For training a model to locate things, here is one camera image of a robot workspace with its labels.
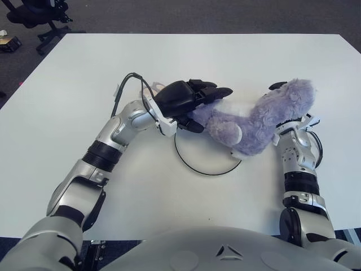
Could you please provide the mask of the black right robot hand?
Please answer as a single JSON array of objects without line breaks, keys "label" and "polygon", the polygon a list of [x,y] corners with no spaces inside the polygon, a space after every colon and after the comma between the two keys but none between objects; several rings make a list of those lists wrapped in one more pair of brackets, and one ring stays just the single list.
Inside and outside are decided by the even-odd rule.
[{"label": "black right robot hand", "polygon": [[287,83],[288,83],[287,81],[276,82],[276,83],[272,84],[271,86],[269,86],[268,89],[271,91],[280,89],[283,85],[285,85]]}]

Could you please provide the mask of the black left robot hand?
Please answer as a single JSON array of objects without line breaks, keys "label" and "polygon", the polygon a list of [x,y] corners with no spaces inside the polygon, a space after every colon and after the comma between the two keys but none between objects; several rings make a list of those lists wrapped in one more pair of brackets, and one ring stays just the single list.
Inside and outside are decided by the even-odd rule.
[{"label": "black left robot hand", "polygon": [[202,80],[176,81],[164,87],[155,96],[164,117],[177,122],[177,127],[193,133],[204,131],[204,125],[188,117],[201,104],[211,104],[233,93],[230,88],[219,88],[212,82]]}]

